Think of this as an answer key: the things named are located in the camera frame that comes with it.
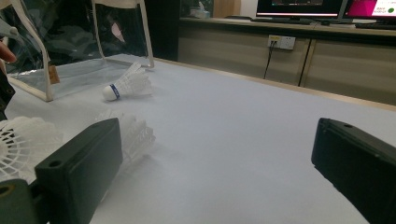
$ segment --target person's hand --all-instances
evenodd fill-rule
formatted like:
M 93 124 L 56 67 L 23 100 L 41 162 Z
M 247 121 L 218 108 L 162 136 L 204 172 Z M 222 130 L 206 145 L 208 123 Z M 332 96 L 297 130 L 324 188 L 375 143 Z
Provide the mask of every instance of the person's hand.
M 0 59 L 8 63 L 14 63 L 17 61 L 17 57 L 9 50 L 9 48 L 0 41 Z

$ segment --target shuttlecock cork base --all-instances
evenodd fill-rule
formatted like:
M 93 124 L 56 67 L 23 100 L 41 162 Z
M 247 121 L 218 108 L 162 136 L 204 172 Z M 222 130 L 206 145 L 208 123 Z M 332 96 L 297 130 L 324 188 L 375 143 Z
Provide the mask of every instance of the shuttlecock cork base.
M 115 101 L 121 96 L 139 96 L 152 94 L 149 76 L 140 63 L 130 68 L 114 83 L 103 88 L 102 94 L 107 101 Z

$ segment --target wall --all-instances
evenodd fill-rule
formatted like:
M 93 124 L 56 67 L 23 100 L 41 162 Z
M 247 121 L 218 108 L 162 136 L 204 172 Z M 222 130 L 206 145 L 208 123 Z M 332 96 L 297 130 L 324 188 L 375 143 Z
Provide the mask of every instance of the wall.
M 213 6 L 213 17 L 225 18 L 238 15 L 241 11 L 241 0 L 217 0 Z
M 241 0 L 241 16 L 256 17 L 258 0 Z

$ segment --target blue band on shuttlecock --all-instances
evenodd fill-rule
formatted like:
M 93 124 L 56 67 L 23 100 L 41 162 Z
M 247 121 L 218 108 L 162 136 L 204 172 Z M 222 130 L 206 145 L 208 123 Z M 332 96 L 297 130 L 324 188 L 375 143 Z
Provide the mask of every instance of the blue band on shuttlecock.
M 116 94 L 117 99 L 120 98 L 120 93 L 117 90 L 116 86 L 114 86 L 113 84 L 110 84 L 111 89 L 114 91 L 114 94 Z

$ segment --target power outlet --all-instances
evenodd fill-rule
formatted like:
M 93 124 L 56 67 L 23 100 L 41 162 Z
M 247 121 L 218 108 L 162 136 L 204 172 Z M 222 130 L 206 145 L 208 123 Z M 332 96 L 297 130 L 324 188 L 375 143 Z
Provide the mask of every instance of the power outlet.
M 269 35 L 268 47 L 275 49 L 293 49 L 296 37 L 282 36 L 282 35 Z
M 280 48 L 280 41 L 282 40 L 281 35 L 269 35 L 268 36 L 268 47 Z
M 282 36 L 282 40 L 280 41 L 280 48 L 293 49 L 295 41 L 296 41 L 296 37 Z

